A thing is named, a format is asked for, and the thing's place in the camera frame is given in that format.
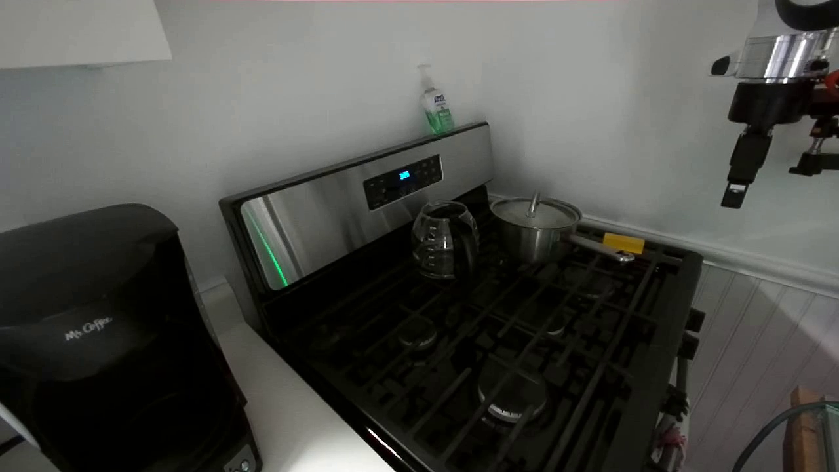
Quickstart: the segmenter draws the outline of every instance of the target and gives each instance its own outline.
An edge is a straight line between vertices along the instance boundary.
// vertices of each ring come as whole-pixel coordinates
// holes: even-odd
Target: pot lid
[[[521,227],[573,227],[579,223],[579,209],[558,201],[558,200],[545,200],[545,201],[533,201],[533,200],[500,200],[494,204],[494,215]]]

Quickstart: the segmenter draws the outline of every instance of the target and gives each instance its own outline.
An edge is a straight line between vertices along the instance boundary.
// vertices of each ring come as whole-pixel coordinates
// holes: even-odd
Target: stove backguard
[[[280,291],[490,177],[490,125],[223,200],[251,286]]]

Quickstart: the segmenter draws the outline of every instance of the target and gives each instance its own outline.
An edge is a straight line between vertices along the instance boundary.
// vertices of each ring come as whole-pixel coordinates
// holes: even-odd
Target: yellow sponge
[[[634,238],[626,232],[602,232],[602,246],[610,246],[626,255],[646,255],[646,238]]]

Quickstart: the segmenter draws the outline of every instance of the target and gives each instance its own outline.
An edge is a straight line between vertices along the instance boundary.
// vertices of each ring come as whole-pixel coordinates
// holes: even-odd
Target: soap bottle
[[[419,66],[419,75],[421,75],[421,110],[425,110],[428,131],[435,134],[435,137],[450,134],[450,131],[454,131],[450,110],[448,110],[448,104],[446,104],[442,92],[432,83],[428,69],[429,69],[428,63]]]

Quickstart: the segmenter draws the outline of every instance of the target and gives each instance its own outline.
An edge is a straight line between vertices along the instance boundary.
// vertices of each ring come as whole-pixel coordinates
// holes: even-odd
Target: white cabinet
[[[0,0],[0,69],[168,58],[155,0]]]

